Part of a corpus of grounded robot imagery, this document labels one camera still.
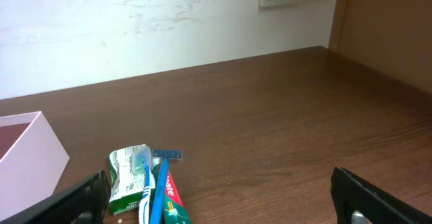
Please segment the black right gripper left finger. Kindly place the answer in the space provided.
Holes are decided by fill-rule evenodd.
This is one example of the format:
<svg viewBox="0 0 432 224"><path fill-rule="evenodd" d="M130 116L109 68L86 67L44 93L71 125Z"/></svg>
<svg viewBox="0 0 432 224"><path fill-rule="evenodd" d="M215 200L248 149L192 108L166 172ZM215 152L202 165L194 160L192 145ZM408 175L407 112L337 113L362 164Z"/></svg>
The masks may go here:
<svg viewBox="0 0 432 224"><path fill-rule="evenodd" d="M1 224L101 224L110 197L110 183L102 170L2 220Z"/></svg>

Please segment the blue disposable razor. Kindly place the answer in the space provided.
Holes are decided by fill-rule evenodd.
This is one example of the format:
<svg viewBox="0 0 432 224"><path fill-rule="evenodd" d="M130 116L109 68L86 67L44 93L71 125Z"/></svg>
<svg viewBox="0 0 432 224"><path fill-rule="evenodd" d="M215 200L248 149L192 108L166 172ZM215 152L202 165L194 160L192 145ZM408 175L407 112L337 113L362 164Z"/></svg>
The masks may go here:
<svg viewBox="0 0 432 224"><path fill-rule="evenodd" d="M153 198L153 208L149 223L160 224L163 211L163 199L165 196L166 181L169 173L169 161L171 159L181 160L183 153L180 150L154 149L152 151L152 156L160 158L161 165L159 167L155 196Z"/></svg>

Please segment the green red toothpaste tube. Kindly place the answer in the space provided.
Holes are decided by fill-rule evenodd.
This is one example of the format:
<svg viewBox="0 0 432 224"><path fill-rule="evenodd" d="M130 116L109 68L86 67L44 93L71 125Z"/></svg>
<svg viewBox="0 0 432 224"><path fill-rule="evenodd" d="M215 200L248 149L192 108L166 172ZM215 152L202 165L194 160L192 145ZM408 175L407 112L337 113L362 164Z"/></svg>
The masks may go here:
<svg viewBox="0 0 432 224"><path fill-rule="evenodd" d="M190 216L180 198L180 194L168 171L165 184L165 193L162 204L161 223L164 224L191 224Z"/></svg>

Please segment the blue white toothbrush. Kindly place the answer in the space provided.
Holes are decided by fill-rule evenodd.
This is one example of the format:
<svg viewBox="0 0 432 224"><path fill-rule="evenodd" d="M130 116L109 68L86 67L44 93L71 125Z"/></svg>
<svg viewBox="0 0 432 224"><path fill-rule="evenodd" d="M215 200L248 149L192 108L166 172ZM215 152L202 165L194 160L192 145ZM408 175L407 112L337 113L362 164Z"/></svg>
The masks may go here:
<svg viewBox="0 0 432 224"><path fill-rule="evenodd" d="M152 153L149 147L137 148L132 154L132 171L135 175L144 174L142 197L138 204L138 223L149 224L149 203L151 199Z"/></svg>

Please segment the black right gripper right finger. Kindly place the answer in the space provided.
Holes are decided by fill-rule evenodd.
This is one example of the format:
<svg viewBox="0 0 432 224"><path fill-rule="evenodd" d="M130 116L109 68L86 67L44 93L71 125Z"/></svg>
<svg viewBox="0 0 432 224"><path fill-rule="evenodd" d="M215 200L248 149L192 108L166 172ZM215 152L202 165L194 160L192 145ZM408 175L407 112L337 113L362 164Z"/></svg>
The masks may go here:
<svg viewBox="0 0 432 224"><path fill-rule="evenodd" d="M431 222L431 216L341 167L333 169L331 197L337 224Z"/></svg>

